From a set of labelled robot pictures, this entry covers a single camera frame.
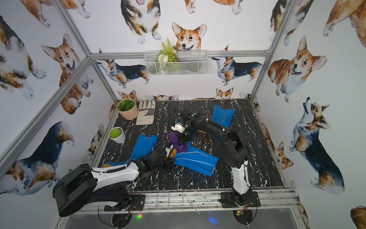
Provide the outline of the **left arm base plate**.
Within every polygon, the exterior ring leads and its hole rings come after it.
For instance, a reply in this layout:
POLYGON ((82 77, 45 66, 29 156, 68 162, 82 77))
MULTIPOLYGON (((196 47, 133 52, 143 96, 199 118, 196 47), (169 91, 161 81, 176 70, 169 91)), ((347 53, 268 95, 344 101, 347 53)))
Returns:
POLYGON ((119 202, 116 206, 105 206, 104 211, 141 211, 144 209, 145 198, 145 195, 131 195, 128 197, 123 197, 121 202, 119 202))

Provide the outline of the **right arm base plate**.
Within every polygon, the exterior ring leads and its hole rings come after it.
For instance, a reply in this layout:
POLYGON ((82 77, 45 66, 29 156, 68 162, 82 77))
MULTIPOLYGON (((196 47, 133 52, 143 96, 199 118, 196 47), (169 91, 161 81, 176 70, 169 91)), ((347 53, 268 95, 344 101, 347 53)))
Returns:
POLYGON ((257 192, 251 189, 245 194, 240 195, 236 191, 221 192, 218 200, 224 209, 226 208, 241 208, 241 207, 260 207, 261 203, 257 192))

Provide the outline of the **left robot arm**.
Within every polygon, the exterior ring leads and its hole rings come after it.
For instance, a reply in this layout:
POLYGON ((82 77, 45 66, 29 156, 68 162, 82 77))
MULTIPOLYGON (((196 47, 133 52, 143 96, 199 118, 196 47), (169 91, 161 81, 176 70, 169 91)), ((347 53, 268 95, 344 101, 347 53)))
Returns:
POLYGON ((143 195, 132 196, 125 188, 111 185, 147 178, 174 162, 165 149, 153 148, 148 155, 118 166, 92 168, 81 164, 53 188, 59 216, 70 216, 84 206, 103 206, 105 211, 142 210, 143 195))

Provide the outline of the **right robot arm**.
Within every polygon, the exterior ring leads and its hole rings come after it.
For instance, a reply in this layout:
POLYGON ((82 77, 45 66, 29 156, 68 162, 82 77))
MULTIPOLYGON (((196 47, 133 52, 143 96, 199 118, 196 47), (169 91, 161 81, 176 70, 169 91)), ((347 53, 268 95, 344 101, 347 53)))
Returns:
POLYGON ((196 132, 202 132, 214 138, 220 145, 219 158, 231 167, 233 175, 233 198, 239 205, 251 195, 248 175, 250 150, 246 134, 240 129, 224 127, 199 112, 183 116, 183 112, 174 110, 176 123, 174 128, 179 137, 187 142, 196 132))

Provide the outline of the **purple cloth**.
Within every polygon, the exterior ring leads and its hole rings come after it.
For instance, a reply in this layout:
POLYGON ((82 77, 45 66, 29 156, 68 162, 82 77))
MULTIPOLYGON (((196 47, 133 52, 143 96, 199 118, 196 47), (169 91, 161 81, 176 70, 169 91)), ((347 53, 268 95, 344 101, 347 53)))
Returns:
POLYGON ((174 149, 176 149, 178 153, 185 153, 188 151, 188 145, 181 141, 177 133, 171 132, 168 138, 170 144, 173 145, 174 149))

